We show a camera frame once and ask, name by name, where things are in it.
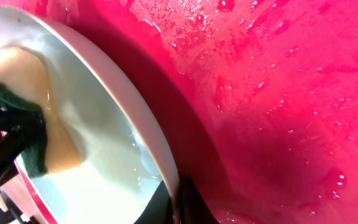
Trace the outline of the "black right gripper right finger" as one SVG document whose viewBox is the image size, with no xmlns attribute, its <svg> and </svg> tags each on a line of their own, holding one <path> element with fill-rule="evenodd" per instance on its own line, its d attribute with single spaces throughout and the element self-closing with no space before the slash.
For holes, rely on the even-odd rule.
<svg viewBox="0 0 358 224">
<path fill-rule="evenodd" d="M 219 224 L 192 179 L 188 177 L 180 179 L 177 196 L 181 224 Z"/>
</svg>

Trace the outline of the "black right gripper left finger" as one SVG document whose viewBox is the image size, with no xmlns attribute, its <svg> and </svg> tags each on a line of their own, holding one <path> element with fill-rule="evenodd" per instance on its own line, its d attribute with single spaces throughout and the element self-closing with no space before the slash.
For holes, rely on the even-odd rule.
<svg viewBox="0 0 358 224">
<path fill-rule="evenodd" d="M 146 208 L 134 224 L 174 224 L 171 197 L 164 181 L 159 183 Z"/>
</svg>

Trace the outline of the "green and yellow sponge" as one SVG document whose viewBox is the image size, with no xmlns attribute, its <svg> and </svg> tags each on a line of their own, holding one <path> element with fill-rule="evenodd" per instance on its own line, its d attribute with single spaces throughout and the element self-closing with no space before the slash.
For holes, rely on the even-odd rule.
<svg viewBox="0 0 358 224">
<path fill-rule="evenodd" d="M 30 144 L 21 157 L 31 178 L 78 167 L 83 155 L 63 124 L 46 64 L 21 47 L 0 49 L 0 107 L 13 112 Z"/>
</svg>

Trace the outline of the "white plate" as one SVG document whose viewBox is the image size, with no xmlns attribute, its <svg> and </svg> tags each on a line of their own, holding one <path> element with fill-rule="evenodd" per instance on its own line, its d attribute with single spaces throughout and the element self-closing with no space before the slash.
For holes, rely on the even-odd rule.
<svg viewBox="0 0 358 224">
<path fill-rule="evenodd" d="M 126 74 L 94 43 L 61 23 L 0 6 L 0 48 L 43 58 L 58 113 L 83 154 L 78 167 L 23 180 L 49 223 L 135 223 L 156 204 L 175 222 L 178 171 L 167 140 Z"/>
</svg>

